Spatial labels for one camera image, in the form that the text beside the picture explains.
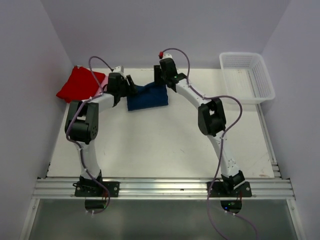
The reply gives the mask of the dark blue t shirt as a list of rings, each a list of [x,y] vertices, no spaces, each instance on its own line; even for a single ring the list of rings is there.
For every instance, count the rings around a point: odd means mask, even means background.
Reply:
[[[169,105],[167,87],[165,85],[151,82],[144,86],[137,85],[136,90],[137,93],[126,98],[129,112]]]

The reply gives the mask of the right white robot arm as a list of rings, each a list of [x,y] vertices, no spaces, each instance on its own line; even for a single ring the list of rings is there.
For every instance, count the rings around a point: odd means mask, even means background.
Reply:
[[[176,64],[167,54],[161,56],[156,71],[156,82],[165,84],[183,96],[197,109],[197,124],[200,132],[210,140],[218,157],[218,170],[221,170],[220,187],[227,196],[235,196],[245,183],[245,177],[227,146],[226,115],[219,97],[207,98],[197,92],[184,73],[179,73]]]

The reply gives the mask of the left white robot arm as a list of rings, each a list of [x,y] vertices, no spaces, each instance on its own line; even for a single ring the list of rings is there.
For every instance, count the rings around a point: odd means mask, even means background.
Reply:
[[[96,96],[69,104],[65,122],[66,139],[78,149],[81,165],[79,183],[86,186],[92,196],[103,193],[102,170],[99,167],[95,139],[99,131],[99,114],[115,107],[121,98],[135,95],[137,88],[130,75],[112,72],[108,83]]]

